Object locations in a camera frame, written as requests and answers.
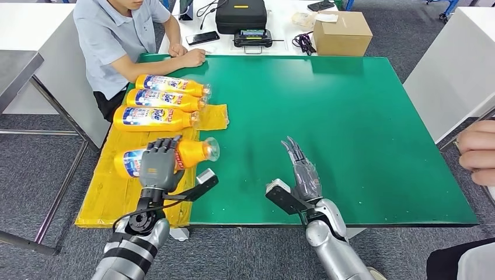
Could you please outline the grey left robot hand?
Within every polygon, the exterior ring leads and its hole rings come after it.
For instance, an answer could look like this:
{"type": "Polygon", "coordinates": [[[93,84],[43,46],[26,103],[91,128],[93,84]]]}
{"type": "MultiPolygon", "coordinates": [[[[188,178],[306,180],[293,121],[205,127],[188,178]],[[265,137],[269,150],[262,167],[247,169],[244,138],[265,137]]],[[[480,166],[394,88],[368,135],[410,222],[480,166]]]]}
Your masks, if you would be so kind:
{"type": "Polygon", "coordinates": [[[141,158],[139,181],[143,188],[156,188],[165,193],[177,189],[184,175],[183,170],[176,171],[176,151],[181,135],[173,138],[158,138],[149,142],[141,158]]]}

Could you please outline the person's left hand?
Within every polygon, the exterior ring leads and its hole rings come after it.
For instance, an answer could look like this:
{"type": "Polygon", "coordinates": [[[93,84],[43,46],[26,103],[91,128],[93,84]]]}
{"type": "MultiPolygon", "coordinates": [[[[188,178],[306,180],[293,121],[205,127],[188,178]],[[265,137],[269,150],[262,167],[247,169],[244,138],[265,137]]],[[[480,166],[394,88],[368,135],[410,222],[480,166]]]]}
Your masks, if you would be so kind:
{"type": "Polygon", "coordinates": [[[180,43],[171,43],[168,48],[168,54],[171,57],[180,57],[182,55],[185,55],[187,52],[187,48],[185,48],[180,43]]]}

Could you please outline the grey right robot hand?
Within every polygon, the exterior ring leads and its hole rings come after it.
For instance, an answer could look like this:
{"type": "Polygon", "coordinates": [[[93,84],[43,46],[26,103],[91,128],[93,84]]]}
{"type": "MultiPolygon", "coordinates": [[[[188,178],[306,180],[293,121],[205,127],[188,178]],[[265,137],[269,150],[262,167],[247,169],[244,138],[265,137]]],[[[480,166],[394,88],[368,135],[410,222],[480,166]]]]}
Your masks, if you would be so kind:
{"type": "Polygon", "coordinates": [[[281,141],[281,144],[286,148],[293,165],[295,192],[301,200],[315,204],[323,197],[318,172],[298,143],[290,136],[287,136],[287,141],[281,141]]]}

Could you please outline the person's right hand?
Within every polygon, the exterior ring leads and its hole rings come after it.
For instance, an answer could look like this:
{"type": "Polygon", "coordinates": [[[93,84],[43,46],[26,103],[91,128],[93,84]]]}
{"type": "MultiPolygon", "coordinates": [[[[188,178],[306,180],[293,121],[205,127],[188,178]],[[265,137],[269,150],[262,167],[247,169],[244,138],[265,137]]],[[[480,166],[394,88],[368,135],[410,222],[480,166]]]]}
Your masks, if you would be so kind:
{"type": "Polygon", "coordinates": [[[195,48],[180,56],[180,64],[183,68],[199,67],[206,61],[206,50],[195,48]]]}

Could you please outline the person's hand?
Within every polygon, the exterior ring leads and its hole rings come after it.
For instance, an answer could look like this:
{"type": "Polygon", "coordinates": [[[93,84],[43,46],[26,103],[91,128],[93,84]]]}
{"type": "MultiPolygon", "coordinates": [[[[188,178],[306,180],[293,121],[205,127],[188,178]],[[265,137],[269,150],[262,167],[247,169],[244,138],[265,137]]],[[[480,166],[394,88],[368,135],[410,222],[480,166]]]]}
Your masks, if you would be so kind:
{"type": "Polygon", "coordinates": [[[463,130],[456,139],[459,164],[472,172],[480,186],[494,186],[494,121],[483,120],[463,130]]]}

